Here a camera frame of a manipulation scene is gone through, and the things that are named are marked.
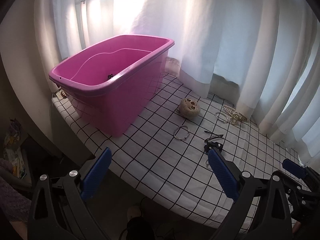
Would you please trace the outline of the pink pillow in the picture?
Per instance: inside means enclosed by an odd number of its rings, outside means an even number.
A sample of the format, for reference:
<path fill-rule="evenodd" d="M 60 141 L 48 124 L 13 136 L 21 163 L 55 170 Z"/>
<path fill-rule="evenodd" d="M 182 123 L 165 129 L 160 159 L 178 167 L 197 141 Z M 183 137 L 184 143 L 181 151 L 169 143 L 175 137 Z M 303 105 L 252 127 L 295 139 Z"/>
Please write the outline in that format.
<path fill-rule="evenodd" d="M 164 71 L 170 75 L 178 76 L 180 73 L 180 62 L 172 57 L 167 57 L 165 61 Z"/>

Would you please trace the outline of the gold pearl hair claw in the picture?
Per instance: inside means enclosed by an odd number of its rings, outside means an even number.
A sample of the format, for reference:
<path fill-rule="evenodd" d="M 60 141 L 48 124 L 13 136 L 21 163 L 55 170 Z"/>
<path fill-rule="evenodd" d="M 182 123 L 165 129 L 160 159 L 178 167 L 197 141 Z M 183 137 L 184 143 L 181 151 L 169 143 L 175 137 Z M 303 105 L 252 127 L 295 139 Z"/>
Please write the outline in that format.
<path fill-rule="evenodd" d="M 239 111 L 228 105 L 222 106 L 225 112 L 230 116 L 230 123 L 235 125 L 238 122 L 247 122 L 247 118 Z"/>

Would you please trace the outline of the black keychain with ring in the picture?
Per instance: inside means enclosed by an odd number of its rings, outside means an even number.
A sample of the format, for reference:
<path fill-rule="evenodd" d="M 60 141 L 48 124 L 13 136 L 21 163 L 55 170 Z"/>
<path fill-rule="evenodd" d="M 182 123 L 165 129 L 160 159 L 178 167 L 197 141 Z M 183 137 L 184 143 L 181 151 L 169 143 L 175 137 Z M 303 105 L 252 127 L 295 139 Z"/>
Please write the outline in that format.
<path fill-rule="evenodd" d="M 213 161 L 221 162 L 221 151 L 223 144 L 220 142 L 205 141 L 204 152 L 207 155 L 206 167 L 211 169 L 210 163 Z"/>

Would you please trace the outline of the white curtain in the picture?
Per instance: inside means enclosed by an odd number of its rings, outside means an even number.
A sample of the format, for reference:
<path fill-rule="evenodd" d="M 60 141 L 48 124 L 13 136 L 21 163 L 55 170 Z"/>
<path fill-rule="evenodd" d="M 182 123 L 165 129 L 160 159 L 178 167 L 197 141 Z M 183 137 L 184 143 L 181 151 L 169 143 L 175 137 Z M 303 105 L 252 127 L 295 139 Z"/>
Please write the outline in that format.
<path fill-rule="evenodd" d="M 319 168 L 319 18 L 306 0 L 35 0 L 43 68 L 116 35 L 175 41 L 169 57 L 274 142 Z"/>

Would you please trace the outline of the beige plush round pouch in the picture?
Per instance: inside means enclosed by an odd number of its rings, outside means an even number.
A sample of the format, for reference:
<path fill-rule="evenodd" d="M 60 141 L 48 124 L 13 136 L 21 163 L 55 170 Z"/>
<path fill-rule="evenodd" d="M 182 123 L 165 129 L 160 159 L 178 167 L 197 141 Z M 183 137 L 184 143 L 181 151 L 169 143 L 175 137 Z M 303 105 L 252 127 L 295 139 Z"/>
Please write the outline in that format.
<path fill-rule="evenodd" d="M 180 101 L 178 111 L 183 117 L 193 119 L 199 115 L 200 107 L 196 101 L 190 98 L 185 98 Z"/>

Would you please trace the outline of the pink plastic tub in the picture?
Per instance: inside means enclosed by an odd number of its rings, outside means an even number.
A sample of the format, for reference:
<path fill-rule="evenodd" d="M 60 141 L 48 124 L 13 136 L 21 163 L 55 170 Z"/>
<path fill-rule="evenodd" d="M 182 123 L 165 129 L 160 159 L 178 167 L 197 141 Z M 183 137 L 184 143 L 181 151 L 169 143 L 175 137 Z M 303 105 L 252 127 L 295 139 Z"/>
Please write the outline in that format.
<path fill-rule="evenodd" d="M 157 36 L 114 36 L 65 59 L 48 76 L 83 120 L 120 137 L 160 88 L 174 44 Z"/>

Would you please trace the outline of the grid pattern bed sheet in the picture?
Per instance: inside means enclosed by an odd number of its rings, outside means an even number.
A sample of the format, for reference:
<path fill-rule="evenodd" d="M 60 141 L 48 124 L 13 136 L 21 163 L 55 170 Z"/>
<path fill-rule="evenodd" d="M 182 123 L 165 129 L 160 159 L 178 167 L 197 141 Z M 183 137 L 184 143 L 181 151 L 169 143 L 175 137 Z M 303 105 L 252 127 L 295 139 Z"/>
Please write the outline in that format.
<path fill-rule="evenodd" d="M 197 117 L 187 119 L 179 113 L 185 98 L 199 105 Z M 202 98 L 169 74 L 164 74 L 157 93 L 118 138 L 83 120 L 61 92 L 53 94 L 52 103 L 94 155 L 111 150 L 110 170 L 119 178 L 170 211 L 211 227 L 220 225 L 233 202 L 206 167 L 204 142 L 210 135 L 205 130 L 223 134 L 217 139 L 223 144 L 223 157 L 256 178 L 270 178 L 285 159 L 300 162 L 294 149 L 273 143 L 253 120 L 222 122 L 226 100 L 214 94 Z"/>

